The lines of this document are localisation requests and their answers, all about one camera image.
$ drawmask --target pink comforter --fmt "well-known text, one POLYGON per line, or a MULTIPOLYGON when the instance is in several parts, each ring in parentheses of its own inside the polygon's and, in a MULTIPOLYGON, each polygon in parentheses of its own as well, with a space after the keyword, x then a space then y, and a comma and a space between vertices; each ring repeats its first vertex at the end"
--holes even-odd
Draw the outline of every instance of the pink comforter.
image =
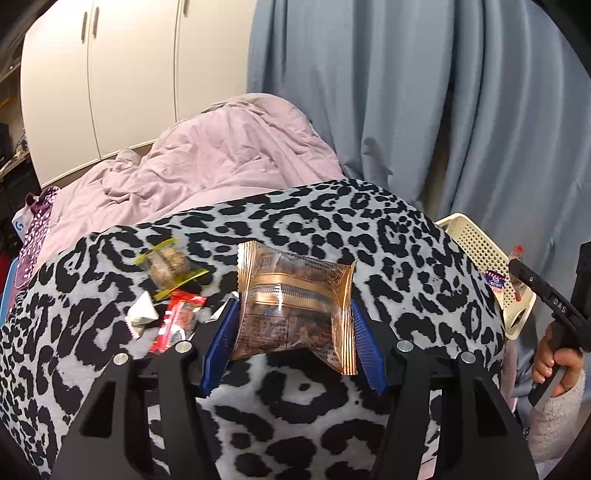
POLYGON ((62 189, 36 267, 90 232, 342 177, 335 153, 291 103, 234 97, 171 126, 145 157, 124 150, 62 189))

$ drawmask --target white wardrobe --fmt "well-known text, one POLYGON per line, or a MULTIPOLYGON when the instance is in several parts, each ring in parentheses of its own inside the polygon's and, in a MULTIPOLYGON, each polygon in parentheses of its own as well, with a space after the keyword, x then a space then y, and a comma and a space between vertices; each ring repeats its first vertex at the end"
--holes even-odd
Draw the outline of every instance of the white wardrobe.
POLYGON ((22 115, 42 186, 246 91, 256 0, 58 0, 25 37, 22 115))

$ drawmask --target beige laundry basket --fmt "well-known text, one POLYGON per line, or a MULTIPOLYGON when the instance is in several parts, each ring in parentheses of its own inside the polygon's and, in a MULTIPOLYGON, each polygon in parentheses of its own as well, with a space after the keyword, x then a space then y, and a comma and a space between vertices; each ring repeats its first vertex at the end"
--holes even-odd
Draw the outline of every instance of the beige laundry basket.
POLYGON ((478 267, 478 270, 491 269, 505 276, 501 304, 505 322, 505 336, 509 340, 515 340, 524 327, 531 309, 534 307, 535 293, 528 287, 522 295, 521 301, 515 301, 515 290, 509 280, 507 266, 509 257, 467 216, 454 213, 439 220, 436 224, 443 228, 462 247, 466 255, 478 267))

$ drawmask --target door handle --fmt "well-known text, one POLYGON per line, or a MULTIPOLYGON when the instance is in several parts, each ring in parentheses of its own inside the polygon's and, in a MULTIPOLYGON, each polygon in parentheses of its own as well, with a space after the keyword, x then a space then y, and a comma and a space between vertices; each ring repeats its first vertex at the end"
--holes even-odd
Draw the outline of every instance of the door handle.
POLYGON ((88 20, 88 12, 84 12, 84 18, 82 19, 82 43, 84 43, 84 37, 86 36, 86 20, 88 20))
POLYGON ((99 24, 99 7, 95 9, 95 22, 92 24, 92 36, 96 38, 96 27, 99 24))

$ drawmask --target blue curtain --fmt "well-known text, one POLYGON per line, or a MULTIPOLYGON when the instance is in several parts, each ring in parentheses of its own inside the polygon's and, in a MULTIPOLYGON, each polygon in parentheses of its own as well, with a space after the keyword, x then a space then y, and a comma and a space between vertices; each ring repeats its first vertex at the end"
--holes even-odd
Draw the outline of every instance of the blue curtain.
POLYGON ((419 205, 439 130, 453 0, 259 0, 248 91, 302 110, 345 174, 419 205))
MULTIPOLYGON (((415 205, 447 95, 439 216, 522 244, 570 295, 591 240, 591 80, 533 1, 259 0, 248 89, 300 108, 346 175, 415 205)), ((536 312, 540 336, 551 318, 536 312)))

